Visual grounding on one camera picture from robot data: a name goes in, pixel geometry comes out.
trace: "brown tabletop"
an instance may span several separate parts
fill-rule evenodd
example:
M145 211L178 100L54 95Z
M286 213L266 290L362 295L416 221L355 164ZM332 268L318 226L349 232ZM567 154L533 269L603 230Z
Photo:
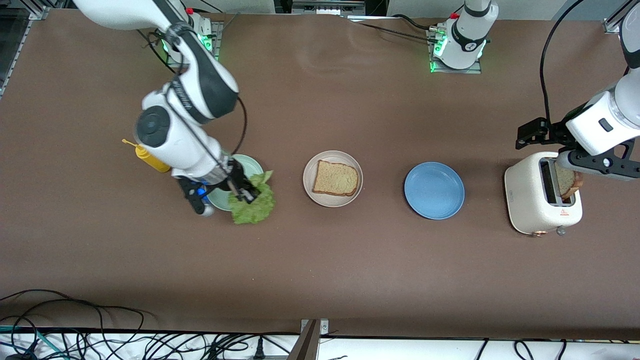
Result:
M420 35L402 20L376 24ZM457 75L430 73L420 40L340 17L237 16L220 61L248 108L241 153L274 170L277 204L266 221L236 226L222 211L196 216L174 179L120 142L142 97L171 75L144 41L53 11L34 23L0 101L0 295L52 288L134 306L157 315L149 329L295 331L322 317L354 335L637 337L640 181L587 176L584 217L563 238L509 224L505 169L557 149L514 149L517 127L544 113L538 64L551 25L497 21L483 73ZM563 23L547 57L554 119L624 68L617 36ZM232 148L241 110L204 128ZM325 150L364 171L343 208L315 204L302 186ZM404 199L405 175L424 161L464 181L448 220ZM97 326L95 313L63 316L76 311L42 309L56 325Z

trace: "yellow squeeze bottle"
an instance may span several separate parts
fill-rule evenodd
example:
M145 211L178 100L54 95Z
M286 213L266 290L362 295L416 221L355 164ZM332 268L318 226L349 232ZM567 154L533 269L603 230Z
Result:
M132 142L128 142L127 139L122 139L123 143L128 143L129 145L135 146L136 147L136 155L138 156L139 159L141 159L142 161L144 161L145 163L149 164L152 168L160 171L160 172L167 172L169 170L171 170L171 167L165 163L163 163L162 161L158 160L157 157L149 154L149 152L142 147L141 145L136 145L135 143Z

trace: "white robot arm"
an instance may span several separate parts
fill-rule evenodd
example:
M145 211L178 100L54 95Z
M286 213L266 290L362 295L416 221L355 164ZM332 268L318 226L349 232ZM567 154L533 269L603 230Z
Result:
M142 101L136 140L171 166L185 197L199 215L213 207L198 188L232 190L251 203L259 192L245 178L242 166L223 153L220 144L200 127L233 111L238 95L235 79L218 63L188 25L179 0L74 0L89 19L112 29L157 27L189 67L178 71L162 89Z
M516 149L533 143L560 143L557 164L574 171L622 180L640 178L640 163L630 159L640 136L640 3L620 26L620 43L628 74L588 102L551 124L537 118L518 128ZM622 157L614 148L625 148Z
M480 57L497 17L498 5L492 0L465 0L460 17L438 24L446 37L433 54L450 68L469 68Z

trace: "bread slice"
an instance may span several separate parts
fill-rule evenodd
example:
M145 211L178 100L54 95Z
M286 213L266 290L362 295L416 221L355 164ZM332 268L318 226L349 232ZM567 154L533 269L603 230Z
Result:
M335 196L352 196L358 188L358 172L353 167L341 163L318 161L318 173L314 183L314 193Z
M569 199L582 186L582 173L560 167L556 164L556 177L560 197L563 200Z

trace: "green lettuce leaf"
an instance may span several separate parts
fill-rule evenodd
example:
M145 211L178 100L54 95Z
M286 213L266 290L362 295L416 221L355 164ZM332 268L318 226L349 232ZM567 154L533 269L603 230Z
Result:
M267 171L249 178L251 184L260 191L260 195L251 204L238 201L232 192L229 193L229 206L235 224L258 224L271 214L276 200L273 198L273 190L267 184L267 180L272 173L273 171Z

